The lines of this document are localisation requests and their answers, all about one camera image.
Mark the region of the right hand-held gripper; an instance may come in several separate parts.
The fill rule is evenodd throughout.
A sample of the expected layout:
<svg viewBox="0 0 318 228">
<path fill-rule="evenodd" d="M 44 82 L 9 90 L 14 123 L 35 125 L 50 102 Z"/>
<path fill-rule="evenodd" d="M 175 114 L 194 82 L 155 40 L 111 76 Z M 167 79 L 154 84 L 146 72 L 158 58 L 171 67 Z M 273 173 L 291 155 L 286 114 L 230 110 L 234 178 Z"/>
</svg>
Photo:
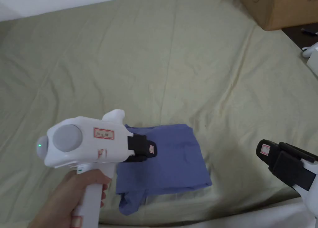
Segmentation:
<svg viewBox="0 0 318 228">
<path fill-rule="evenodd" d="M 298 192 L 308 211 L 318 219 L 318 157 L 284 142 L 262 139 L 256 155 L 269 171 Z"/>
</svg>

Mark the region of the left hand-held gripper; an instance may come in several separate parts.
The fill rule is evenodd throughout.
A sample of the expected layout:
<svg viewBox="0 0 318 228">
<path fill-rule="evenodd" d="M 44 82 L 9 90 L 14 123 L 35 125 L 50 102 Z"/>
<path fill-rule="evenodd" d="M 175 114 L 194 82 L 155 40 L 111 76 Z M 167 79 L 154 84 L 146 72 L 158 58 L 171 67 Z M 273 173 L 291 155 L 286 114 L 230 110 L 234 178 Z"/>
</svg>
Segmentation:
<svg viewBox="0 0 318 228">
<path fill-rule="evenodd" d="M 51 168 L 76 168 L 77 174 L 99 169 L 112 179 L 117 164 L 144 162 L 157 156 L 157 145 L 129 132 L 125 112 L 115 109 L 102 119 L 75 117 L 51 127 L 37 142 L 37 154 Z M 101 184 L 91 184 L 73 210 L 70 228 L 97 228 Z"/>
</svg>

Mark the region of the person's left hand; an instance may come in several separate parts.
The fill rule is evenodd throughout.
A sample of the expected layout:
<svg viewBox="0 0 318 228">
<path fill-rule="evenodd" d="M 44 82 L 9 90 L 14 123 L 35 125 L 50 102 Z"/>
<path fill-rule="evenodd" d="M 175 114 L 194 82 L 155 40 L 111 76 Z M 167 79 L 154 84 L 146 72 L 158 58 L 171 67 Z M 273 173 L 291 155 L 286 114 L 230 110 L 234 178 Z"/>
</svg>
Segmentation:
<svg viewBox="0 0 318 228">
<path fill-rule="evenodd" d="M 100 207 L 104 206 L 105 190 L 111 179 L 99 169 L 77 174 L 68 172 L 56 187 L 38 214 L 29 223 L 29 228 L 69 228 L 73 210 L 82 199 L 85 189 L 91 184 L 101 184 Z"/>
</svg>

